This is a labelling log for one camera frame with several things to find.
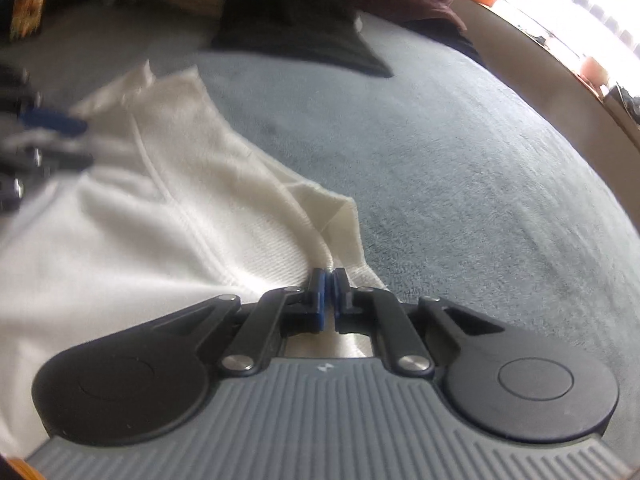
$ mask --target metal rivet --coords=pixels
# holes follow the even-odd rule
[[[431,361],[421,355],[405,355],[398,359],[398,365],[408,372],[423,372],[431,367]]]
[[[40,150],[38,148],[35,148],[33,150],[33,163],[37,167],[42,166],[42,153],[40,152]]]
[[[23,68],[22,72],[20,73],[20,82],[23,85],[26,85],[29,82],[29,72],[27,72],[26,68]]]
[[[17,178],[14,180],[14,193],[18,198],[22,198],[24,196],[24,184]]]
[[[236,372],[245,372],[251,370],[254,367],[254,360],[248,355],[233,354],[228,355],[222,359],[222,365],[227,370],[233,370]]]

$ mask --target wall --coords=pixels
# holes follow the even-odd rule
[[[487,67],[562,133],[640,231],[640,151],[596,97],[531,38],[471,0],[451,6]]]

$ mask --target metal pivot screw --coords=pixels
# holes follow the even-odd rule
[[[248,355],[232,354],[222,359],[222,365],[227,370],[245,372],[254,367],[254,360]]]
[[[398,366],[407,372],[423,372],[431,367],[431,361],[421,355],[405,355],[398,359]]]
[[[18,198],[22,198],[24,196],[24,184],[17,178],[14,180],[14,193]]]

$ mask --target round black disc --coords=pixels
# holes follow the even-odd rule
[[[475,425],[537,444],[603,432],[618,402],[618,384],[603,363],[514,328],[467,338],[444,392]]]
[[[55,356],[33,383],[50,434],[79,444],[119,446],[183,423],[201,405],[207,371],[183,338],[145,331],[118,335]]]

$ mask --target blue part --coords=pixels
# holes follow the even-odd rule
[[[334,305],[334,323],[335,326],[338,326],[338,320],[340,319],[340,293],[338,292],[338,285],[336,282],[336,275],[335,275],[335,271],[331,273],[331,279],[330,281],[330,294],[331,294],[331,301]]]
[[[322,272],[318,278],[318,332],[322,332],[324,330],[324,310],[326,307],[324,304],[324,298],[326,297],[325,290],[327,286],[329,286],[329,281],[326,279],[326,272]]]
[[[87,130],[86,121],[74,119],[66,114],[46,108],[30,108],[20,114],[20,120],[27,128],[47,128],[56,130],[63,137],[77,137]]]

